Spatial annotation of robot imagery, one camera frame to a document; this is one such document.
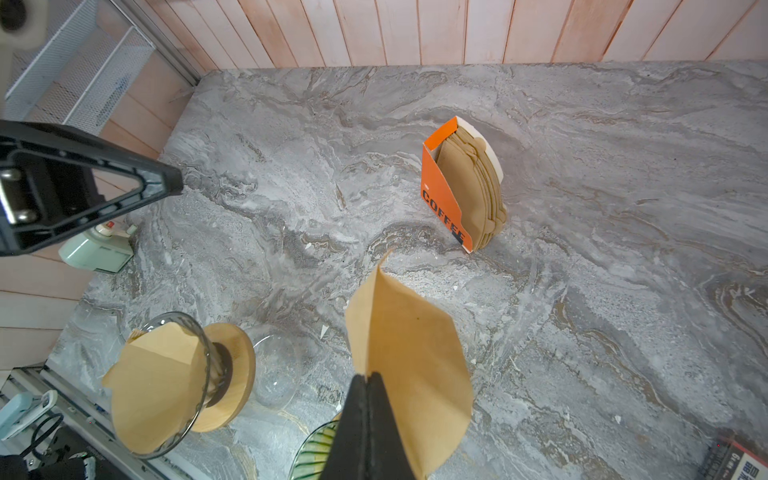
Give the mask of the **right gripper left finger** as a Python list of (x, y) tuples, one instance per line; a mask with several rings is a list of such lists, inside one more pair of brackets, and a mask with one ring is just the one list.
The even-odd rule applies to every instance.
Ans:
[(368, 420), (367, 381), (364, 376), (356, 375), (350, 383), (322, 480), (368, 478)]

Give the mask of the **coloured marker pack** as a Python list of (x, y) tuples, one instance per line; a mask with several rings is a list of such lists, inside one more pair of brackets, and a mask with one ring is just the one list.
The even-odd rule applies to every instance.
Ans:
[(767, 462), (733, 439), (716, 440), (696, 475), (698, 480), (767, 480)]

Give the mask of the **brown paper coffee filter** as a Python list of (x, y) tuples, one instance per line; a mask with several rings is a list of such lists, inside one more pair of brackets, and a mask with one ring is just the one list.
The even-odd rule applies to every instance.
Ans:
[(201, 401), (206, 365), (198, 336), (177, 323), (128, 341), (102, 379), (123, 445), (149, 455), (182, 432)]

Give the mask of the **green glass dripper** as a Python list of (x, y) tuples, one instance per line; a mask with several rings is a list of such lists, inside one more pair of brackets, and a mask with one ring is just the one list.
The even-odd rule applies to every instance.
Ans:
[(299, 447), (289, 470), (289, 480), (318, 480), (321, 478), (338, 430), (340, 417), (312, 431)]

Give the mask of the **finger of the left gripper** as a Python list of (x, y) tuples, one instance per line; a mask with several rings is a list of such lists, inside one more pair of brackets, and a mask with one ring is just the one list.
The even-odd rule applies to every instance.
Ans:
[(1, 122), (1, 255), (34, 253), (182, 193), (182, 173), (77, 128)]

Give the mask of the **orange coffee filter box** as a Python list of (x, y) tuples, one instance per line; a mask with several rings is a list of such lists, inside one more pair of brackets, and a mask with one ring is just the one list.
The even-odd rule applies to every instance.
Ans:
[(422, 145), (420, 194), (434, 215), (472, 253), (504, 228), (504, 173), (484, 136), (455, 116)]

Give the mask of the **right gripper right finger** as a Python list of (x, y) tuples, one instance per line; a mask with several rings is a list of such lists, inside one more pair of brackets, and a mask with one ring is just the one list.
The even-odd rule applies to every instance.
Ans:
[(382, 376), (367, 380), (367, 478), (414, 480)]

